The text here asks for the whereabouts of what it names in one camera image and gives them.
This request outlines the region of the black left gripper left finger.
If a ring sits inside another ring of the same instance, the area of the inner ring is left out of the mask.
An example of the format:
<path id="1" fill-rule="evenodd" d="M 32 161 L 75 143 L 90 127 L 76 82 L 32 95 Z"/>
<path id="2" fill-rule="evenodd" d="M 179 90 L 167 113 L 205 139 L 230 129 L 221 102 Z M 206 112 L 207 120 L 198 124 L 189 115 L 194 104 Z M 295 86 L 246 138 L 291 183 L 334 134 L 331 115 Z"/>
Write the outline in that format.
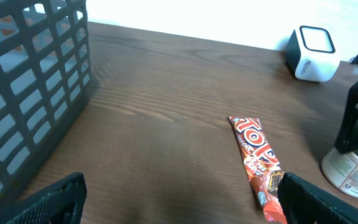
<path id="1" fill-rule="evenodd" d="M 85 177 L 74 172 L 0 211 L 1 224 L 79 224 L 87 196 Z"/>

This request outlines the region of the green lid jar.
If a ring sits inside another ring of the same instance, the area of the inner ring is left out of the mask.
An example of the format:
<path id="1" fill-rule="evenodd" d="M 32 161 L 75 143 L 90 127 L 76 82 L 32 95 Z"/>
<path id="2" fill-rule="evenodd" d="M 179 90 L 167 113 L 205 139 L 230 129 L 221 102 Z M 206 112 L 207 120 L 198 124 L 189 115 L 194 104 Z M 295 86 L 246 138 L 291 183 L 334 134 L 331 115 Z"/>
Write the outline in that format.
<path id="1" fill-rule="evenodd" d="M 341 192 L 358 198 L 358 147 L 340 150 L 358 140 L 358 122 L 349 137 L 338 136 L 334 147 L 323 158 L 321 168 L 329 182 Z"/>

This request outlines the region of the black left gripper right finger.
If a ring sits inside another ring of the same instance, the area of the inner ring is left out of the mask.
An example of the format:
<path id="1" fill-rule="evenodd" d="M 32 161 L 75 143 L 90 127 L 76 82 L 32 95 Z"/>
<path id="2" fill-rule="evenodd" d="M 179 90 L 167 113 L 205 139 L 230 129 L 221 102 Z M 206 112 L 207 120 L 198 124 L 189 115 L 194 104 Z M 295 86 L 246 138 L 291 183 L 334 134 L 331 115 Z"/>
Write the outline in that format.
<path id="1" fill-rule="evenodd" d="M 291 172 L 278 185 L 278 200 L 291 224 L 358 224 L 358 208 Z"/>

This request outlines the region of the red Top chocolate bar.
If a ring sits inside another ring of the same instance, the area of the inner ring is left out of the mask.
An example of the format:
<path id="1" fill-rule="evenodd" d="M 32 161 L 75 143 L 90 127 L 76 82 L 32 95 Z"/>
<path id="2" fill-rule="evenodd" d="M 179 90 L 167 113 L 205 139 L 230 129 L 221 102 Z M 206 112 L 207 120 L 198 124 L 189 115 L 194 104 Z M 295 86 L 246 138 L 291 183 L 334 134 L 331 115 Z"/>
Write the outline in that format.
<path id="1" fill-rule="evenodd" d="M 284 171 L 265 137 L 258 118 L 229 117 L 250 186 L 269 222 L 286 223 L 278 201 L 278 185 Z"/>

